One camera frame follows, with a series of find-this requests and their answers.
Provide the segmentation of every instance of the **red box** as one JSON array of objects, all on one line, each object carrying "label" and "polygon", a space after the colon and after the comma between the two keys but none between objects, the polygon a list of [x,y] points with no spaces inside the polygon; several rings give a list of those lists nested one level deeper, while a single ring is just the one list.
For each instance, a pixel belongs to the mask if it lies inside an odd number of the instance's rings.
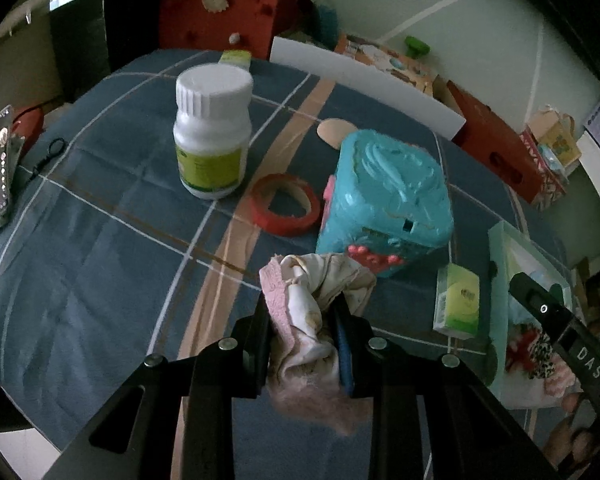
[{"label": "red box", "polygon": [[479,160],[524,200],[533,203],[542,175],[518,134],[491,109],[452,81],[446,88],[466,123],[453,142]]}]

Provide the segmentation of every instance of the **white bottle cap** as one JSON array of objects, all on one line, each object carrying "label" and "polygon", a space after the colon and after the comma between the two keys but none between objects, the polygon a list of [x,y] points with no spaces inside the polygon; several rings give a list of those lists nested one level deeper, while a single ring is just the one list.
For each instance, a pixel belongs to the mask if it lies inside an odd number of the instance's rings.
[{"label": "white bottle cap", "polygon": [[228,64],[204,64],[185,70],[176,81],[178,109],[199,119],[225,119],[246,109],[253,77]]}]

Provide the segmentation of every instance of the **orange box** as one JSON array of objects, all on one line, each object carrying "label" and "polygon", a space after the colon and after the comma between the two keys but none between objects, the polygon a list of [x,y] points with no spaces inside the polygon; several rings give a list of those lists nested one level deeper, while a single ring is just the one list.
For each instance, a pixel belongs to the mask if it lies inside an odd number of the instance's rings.
[{"label": "orange box", "polygon": [[365,65],[375,66],[381,72],[391,74],[433,97],[431,70],[415,59],[398,54],[384,45],[351,34],[340,35],[335,52]]}]

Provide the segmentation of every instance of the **white plastic bottle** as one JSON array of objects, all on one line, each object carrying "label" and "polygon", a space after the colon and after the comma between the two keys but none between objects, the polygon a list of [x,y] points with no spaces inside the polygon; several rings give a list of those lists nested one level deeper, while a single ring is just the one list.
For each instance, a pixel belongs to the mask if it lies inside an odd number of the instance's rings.
[{"label": "white plastic bottle", "polygon": [[228,64],[199,65],[178,76],[173,137],[180,180],[195,196],[222,198],[244,178],[252,91],[251,74]]}]

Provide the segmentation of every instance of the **pink cloth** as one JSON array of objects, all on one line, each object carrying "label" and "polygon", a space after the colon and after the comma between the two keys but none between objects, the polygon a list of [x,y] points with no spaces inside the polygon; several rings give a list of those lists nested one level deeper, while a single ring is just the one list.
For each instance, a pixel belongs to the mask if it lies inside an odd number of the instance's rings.
[{"label": "pink cloth", "polygon": [[555,372],[544,380],[544,392],[549,396],[562,398],[567,388],[575,384],[576,376],[558,354],[551,357],[551,362],[555,365]]},{"label": "pink cloth", "polygon": [[276,332],[267,387],[276,409],[351,434],[369,419],[370,399],[350,399],[340,387],[338,352],[322,316],[341,292],[359,316],[376,277],[344,254],[274,256],[260,282]]}]

